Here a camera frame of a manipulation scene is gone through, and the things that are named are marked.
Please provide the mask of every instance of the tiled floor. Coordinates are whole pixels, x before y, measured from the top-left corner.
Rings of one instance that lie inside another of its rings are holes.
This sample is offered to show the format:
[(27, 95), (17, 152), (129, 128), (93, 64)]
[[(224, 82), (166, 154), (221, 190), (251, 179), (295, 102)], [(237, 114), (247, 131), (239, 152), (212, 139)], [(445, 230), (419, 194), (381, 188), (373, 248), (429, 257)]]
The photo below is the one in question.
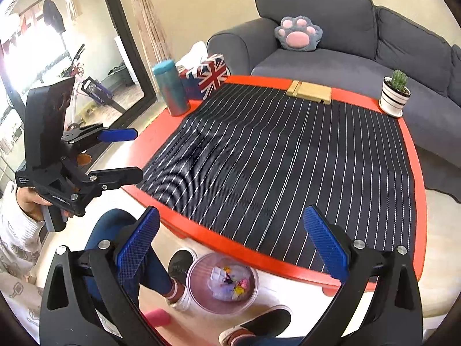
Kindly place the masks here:
[[(143, 130), (164, 108), (155, 104), (133, 124), (138, 131)], [(128, 154), (130, 142), (114, 144), (96, 163), (97, 169), (122, 166)], [(426, 262), (420, 280), (420, 292), (424, 316), (446, 313), (461, 290), (461, 205), (449, 196), (435, 191), (426, 191), (428, 205), (428, 238)], [(56, 247), (66, 244), (73, 251), (83, 249), (91, 230), (99, 217), (112, 208), (122, 208), (139, 217), (143, 206), (132, 199), (122, 189), (104, 192), (87, 206), (82, 218), (73, 218), (67, 228), (47, 238), (37, 265), (37, 284), (44, 285), (48, 267)], [(166, 266), (176, 249), (181, 246), (195, 249), (198, 255), (209, 250), (197, 242), (181, 240), (163, 226), (155, 237), (152, 246)], [(179, 345), (217, 345), (218, 335), (224, 329), (251, 318), (275, 304), (285, 304), (293, 311), (293, 320), (284, 337), (302, 336), (314, 326), (331, 298), (326, 297), (321, 288), (291, 281), (259, 271), (260, 291), (256, 302), (246, 312), (236, 317), (226, 318), (209, 315), (198, 306), (182, 314), (167, 307), (164, 299), (155, 292), (141, 287), (140, 304), (143, 312), (154, 308), (164, 308), (173, 316), (171, 325), (158, 331), (173, 346)], [(360, 306), (349, 324), (347, 333), (357, 329), (370, 304), (372, 293), (365, 293)]]
[[(128, 110), (138, 100), (142, 99), (144, 92), (141, 87), (133, 84), (132, 86), (121, 86), (114, 91), (114, 101), (122, 108)], [(110, 106), (97, 106), (93, 113), (85, 119), (86, 125), (102, 122), (104, 126), (110, 126), (121, 113)]]

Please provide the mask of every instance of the sofa cushion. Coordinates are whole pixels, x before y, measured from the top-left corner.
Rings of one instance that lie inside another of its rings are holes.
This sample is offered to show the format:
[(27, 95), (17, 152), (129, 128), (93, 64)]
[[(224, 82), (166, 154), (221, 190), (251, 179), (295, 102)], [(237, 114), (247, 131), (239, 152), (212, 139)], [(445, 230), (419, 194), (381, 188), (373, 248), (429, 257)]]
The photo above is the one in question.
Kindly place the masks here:
[(386, 7), (377, 7), (376, 16), (376, 61), (446, 96), (451, 70), (451, 47), (446, 40)]
[(283, 17), (307, 16), (322, 27), (319, 48), (374, 59), (377, 46), (372, 0), (255, 0), (261, 17), (280, 24)]
[[(278, 49), (258, 64), (252, 75), (304, 80), (379, 99), (383, 78), (391, 76), (392, 70), (333, 50)], [(412, 95), (403, 117), (414, 143), (461, 167), (461, 108), (411, 78), (407, 86)]]
[(448, 97), (461, 106), (461, 48), (451, 48), (451, 78), (448, 86)]

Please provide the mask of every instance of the mirror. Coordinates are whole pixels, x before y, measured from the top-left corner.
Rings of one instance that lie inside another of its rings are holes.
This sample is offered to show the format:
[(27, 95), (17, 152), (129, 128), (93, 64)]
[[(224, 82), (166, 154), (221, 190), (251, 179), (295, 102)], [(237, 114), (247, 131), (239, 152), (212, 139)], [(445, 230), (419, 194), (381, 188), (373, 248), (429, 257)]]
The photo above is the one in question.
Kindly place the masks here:
[[(75, 76), (66, 129), (110, 126), (144, 97), (106, 0), (15, 0), (1, 19), (6, 71), (24, 103), (31, 88)], [(23, 131), (0, 82), (0, 189), (24, 160)]]

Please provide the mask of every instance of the gray sofa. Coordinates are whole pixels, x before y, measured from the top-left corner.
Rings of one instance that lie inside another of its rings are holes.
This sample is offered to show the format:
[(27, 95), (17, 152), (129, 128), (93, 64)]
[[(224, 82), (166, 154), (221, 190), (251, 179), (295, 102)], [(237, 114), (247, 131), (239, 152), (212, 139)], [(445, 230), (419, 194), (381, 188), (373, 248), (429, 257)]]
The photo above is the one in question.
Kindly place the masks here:
[[(255, 0), (261, 18), (214, 34), (234, 75), (305, 80), (379, 99), (384, 76), (400, 69), (412, 96), (403, 117), (425, 186), (461, 202), (461, 49), (372, 0)], [(307, 16), (323, 29), (313, 52), (282, 49), (274, 29)]]

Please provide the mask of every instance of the white striped flower pot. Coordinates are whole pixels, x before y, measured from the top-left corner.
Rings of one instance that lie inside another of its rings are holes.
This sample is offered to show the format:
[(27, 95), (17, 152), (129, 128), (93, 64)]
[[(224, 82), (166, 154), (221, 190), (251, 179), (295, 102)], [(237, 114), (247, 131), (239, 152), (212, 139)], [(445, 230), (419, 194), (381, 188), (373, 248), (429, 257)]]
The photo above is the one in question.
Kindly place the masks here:
[(403, 114), (403, 107), (410, 98), (411, 92), (405, 87), (407, 94), (402, 94), (393, 90), (388, 86), (391, 81), (390, 76), (385, 76), (383, 80), (383, 91), (381, 93), (381, 99), (379, 99), (379, 107), (387, 114), (392, 117), (401, 117)]

